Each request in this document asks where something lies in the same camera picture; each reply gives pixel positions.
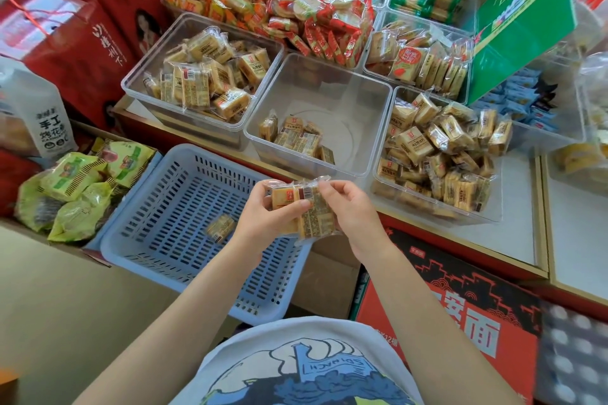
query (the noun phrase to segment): yellow stripe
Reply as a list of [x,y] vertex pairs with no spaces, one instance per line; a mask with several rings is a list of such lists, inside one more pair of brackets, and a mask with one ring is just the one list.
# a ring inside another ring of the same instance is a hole
[[504,31],[507,26],[509,26],[511,23],[513,23],[513,21],[515,21],[517,19],[517,17],[519,17],[523,13],[523,11],[526,10],[534,2],[536,2],[536,0],[527,0],[526,2],[524,2],[524,4],[519,9],[517,9],[517,11],[508,20],[506,20],[504,23],[499,25],[498,29],[496,29],[488,37],[486,37],[481,42],[479,42],[477,45],[475,45],[474,54],[475,55],[478,54],[483,48],[485,48],[492,40],[494,40],[494,38],[498,34],[500,34],[502,31]]

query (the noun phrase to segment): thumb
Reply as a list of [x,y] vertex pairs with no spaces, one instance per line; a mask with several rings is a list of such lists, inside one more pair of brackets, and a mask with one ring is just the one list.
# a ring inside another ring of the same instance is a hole
[[272,212],[277,221],[287,223],[306,213],[313,204],[309,200],[298,200]]
[[319,181],[319,192],[335,213],[348,207],[348,201],[327,181]]

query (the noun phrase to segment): green cardboard sign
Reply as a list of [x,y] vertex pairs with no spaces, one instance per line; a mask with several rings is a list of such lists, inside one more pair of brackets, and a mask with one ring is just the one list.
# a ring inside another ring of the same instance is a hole
[[487,0],[477,12],[468,104],[553,47],[576,27],[573,0]]

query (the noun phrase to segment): red and black box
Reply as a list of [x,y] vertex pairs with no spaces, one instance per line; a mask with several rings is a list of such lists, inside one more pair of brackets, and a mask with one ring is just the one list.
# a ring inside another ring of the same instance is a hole
[[[531,404],[542,333],[539,298],[405,232],[386,231],[460,329],[522,401]],[[406,360],[365,272],[359,278],[350,319],[380,332]]]

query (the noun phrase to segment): beige floor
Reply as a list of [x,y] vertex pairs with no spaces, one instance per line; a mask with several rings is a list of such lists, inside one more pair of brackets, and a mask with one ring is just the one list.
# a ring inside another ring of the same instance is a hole
[[65,405],[177,294],[0,226],[0,368],[16,405]]

